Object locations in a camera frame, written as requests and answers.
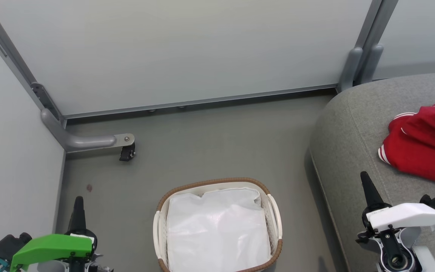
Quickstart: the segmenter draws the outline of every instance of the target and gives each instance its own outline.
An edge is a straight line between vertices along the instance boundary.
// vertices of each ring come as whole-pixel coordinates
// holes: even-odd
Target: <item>brown basket rim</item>
[[[196,182],[193,184],[188,184],[188,185],[184,185],[184,186],[180,186],[180,187],[176,187],[170,191],[168,191],[159,201],[159,205],[157,206],[157,210],[160,212],[162,210],[162,206],[164,205],[164,202],[170,197],[172,196],[174,193],[183,191],[183,190],[187,190],[187,189],[191,189],[191,188],[196,188],[196,187],[201,187],[201,186],[206,186],[206,185],[212,185],[212,184],[224,184],[224,183],[229,183],[229,182],[250,182],[252,184],[257,185],[259,188],[261,188],[265,194],[270,195],[270,191],[268,190],[268,188],[266,188],[266,186],[264,186],[264,184],[262,184],[261,182],[257,181],[256,179],[252,179],[252,178],[224,178],[224,179],[211,179],[209,181],[200,181],[200,182]],[[257,272],[257,271],[261,271],[264,270],[268,267],[270,267],[271,265],[273,265],[273,263],[276,262],[276,260],[278,259],[280,253],[281,253],[281,248],[283,247],[283,239],[279,239],[278,240],[278,244],[276,245],[276,251],[273,254],[273,256],[271,256],[271,259],[269,261],[267,261],[266,263],[262,264],[262,265],[258,265],[255,267],[251,267],[245,270],[240,270],[237,272]],[[162,260],[162,258],[159,259],[159,266],[162,269],[162,271],[164,272],[170,272],[170,270],[165,266],[164,260]]]
[[[224,178],[224,179],[211,179],[209,181],[200,181],[200,182],[196,182],[193,184],[187,184],[184,186],[179,186],[176,187],[170,191],[168,191],[159,201],[159,205],[157,206],[157,210],[160,212],[160,210],[162,210],[162,206],[164,205],[164,202],[170,197],[172,196],[174,193],[183,191],[183,190],[187,190],[187,189],[191,189],[191,188],[196,188],[196,187],[201,187],[201,186],[206,186],[206,185],[212,185],[212,184],[225,184],[225,183],[230,183],[230,182],[250,182],[252,184],[257,185],[259,188],[261,188],[265,194],[269,195],[270,191],[268,190],[268,188],[266,188],[266,186],[264,186],[264,184],[262,184],[261,182],[257,181],[256,179],[252,179],[252,178]]]

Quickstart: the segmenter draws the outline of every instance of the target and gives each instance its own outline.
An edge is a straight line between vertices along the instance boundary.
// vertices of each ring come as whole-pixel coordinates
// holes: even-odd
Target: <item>sofa cushion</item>
[[[350,271],[374,271],[378,261],[376,253],[355,242],[364,230],[361,213],[366,207],[360,172],[369,173],[391,205],[418,203],[424,194],[435,197],[435,182],[397,171],[377,152],[394,116],[434,103],[435,74],[398,77],[340,93],[318,119],[310,151]],[[423,228],[416,244],[428,246],[435,257],[435,232],[430,228]]]

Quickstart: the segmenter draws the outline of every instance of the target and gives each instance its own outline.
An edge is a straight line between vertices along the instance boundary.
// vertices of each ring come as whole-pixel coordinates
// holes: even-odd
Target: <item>metal frame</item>
[[[380,59],[380,55],[383,51],[383,46],[380,49],[377,48],[377,45],[398,2],[399,0],[382,0],[380,3],[380,7],[377,10],[377,14],[373,20],[370,32],[364,43],[364,53],[362,54],[362,57],[359,61],[359,67],[357,68],[357,72],[355,74],[355,80],[357,81],[357,84],[372,81],[373,73],[375,72],[378,60]],[[374,62],[375,66],[373,66],[373,64],[368,64],[370,61]]]
[[[41,120],[67,153],[110,147],[124,147],[135,142],[133,134],[107,136],[75,136],[66,131],[47,108],[41,110]]]
[[[210,98],[210,99],[193,100],[193,101],[186,101],[186,102],[160,104],[160,105],[129,107],[129,108],[120,108],[120,109],[116,109],[116,110],[103,110],[103,111],[95,111],[95,112],[68,114],[68,115],[63,115],[63,117],[64,117],[64,119],[77,119],[77,118],[94,117],[94,116],[109,115],[109,114],[116,114],[116,113],[128,113],[128,112],[143,111],[143,110],[155,110],[155,109],[169,108],[169,107],[184,107],[187,105],[198,105],[198,104],[206,104],[206,103],[214,103],[214,102],[226,102],[226,101],[232,101],[232,100],[266,97],[266,96],[273,96],[273,95],[280,95],[280,94],[287,94],[287,93],[299,93],[302,91],[315,91],[315,90],[321,90],[321,89],[325,89],[325,88],[335,88],[335,87],[337,87],[337,84],[328,84],[328,85],[320,85],[320,86],[312,86],[312,87],[304,87],[304,88],[292,88],[292,89],[281,90],[281,91],[267,91],[264,93],[251,93],[251,94],[244,94],[244,95],[235,95],[235,96],[227,96],[227,97],[220,97],[220,98]]]
[[[282,91],[270,91],[266,93],[256,93],[247,95],[237,95],[230,97],[214,98],[194,100],[179,103],[169,103],[162,105],[152,105],[144,107],[130,107],[117,110],[104,110],[97,112],[69,114],[62,116],[55,106],[55,103],[51,100],[45,87],[38,83],[31,73],[29,67],[24,62],[21,55],[18,53],[16,47],[11,42],[9,36],[6,34],[4,28],[0,24],[0,54],[5,59],[8,66],[10,66],[13,72],[19,78],[19,81],[25,87],[28,94],[33,98],[35,103],[40,109],[47,108],[52,114],[60,120],[60,123],[66,119],[76,119],[82,117],[93,117],[99,115],[109,115],[116,113],[127,113],[143,110],[154,110],[156,108],[168,108],[168,107],[182,107],[185,105],[196,105],[214,102],[223,102],[228,100],[238,100],[245,98],[255,98],[263,96],[271,96],[285,93],[297,93],[301,91],[312,91],[321,88],[337,88],[337,92],[340,93],[347,88],[351,88],[353,85],[370,82],[375,72],[378,61],[384,49],[383,45],[378,45],[382,33],[389,22],[398,0],[372,0],[369,10],[367,12],[364,24],[360,30],[359,36],[355,43],[355,47],[349,52],[344,69],[340,76],[338,84],[329,84],[322,86],[313,86],[305,88],[294,88],[290,90]]]
[[[31,71],[26,66],[26,63],[23,61],[21,55],[19,55],[16,47],[7,36],[1,24],[0,56],[6,62],[36,106],[41,110],[42,122],[63,147],[65,153],[74,153],[99,148],[127,147],[134,144],[135,136],[132,134],[81,137],[75,136],[66,131],[65,127],[67,120],[59,113],[59,110],[47,94],[45,87],[36,82],[33,74],[31,74]]]
[[[31,96],[31,98],[33,98],[36,105],[38,105],[40,109],[42,108],[50,109],[50,111],[55,116],[55,118],[60,120],[60,122],[63,122],[62,114],[56,107],[53,100],[50,98],[50,95],[48,94],[44,86],[38,83],[38,81],[36,81],[33,73],[26,65],[25,61],[19,54],[18,50],[12,43],[10,37],[7,35],[5,29],[1,24],[0,24],[0,55],[5,59],[5,62],[11,68],[12,72],[17,76],[21,84],[25,87],[26,91]]]
[[[347,57],[337,92],[371,82],[384,46],[378,44],[398,0],[372,0],[355,48]]]

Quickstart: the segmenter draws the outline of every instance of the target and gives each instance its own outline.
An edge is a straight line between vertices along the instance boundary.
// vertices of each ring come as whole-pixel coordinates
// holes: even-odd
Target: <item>laundry basket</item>
[[[283,245],[281,238],[283,227],[281,225],[278,206],[268,189],[261,182],[250,178],[213,179],[211,181],[201,181],[195,184],[189,184],[172,189],[160,200],[159,205],[157,206],[157,212],[154,216],[153,235],[154,248],[162,271],[170,272],[167,255],[167,211],[169,210],[169,199],[171,196],[181,195],[183,193],[193,193],[197,196],[202,196],[206,192],[244,187],[256,189],[261,195],[261,207],[264,209],[266,227],[270,239],[271,259],[262,265],[249,267],[240,272],[262,271],[276,262]]]

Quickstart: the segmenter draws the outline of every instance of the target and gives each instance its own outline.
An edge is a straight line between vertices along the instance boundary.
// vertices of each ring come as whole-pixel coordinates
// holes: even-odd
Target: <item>white cloth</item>
[[[233,188],[173,196],[167,253],[172,272],[234,272],[266,263],[271,248],[259,192]]]

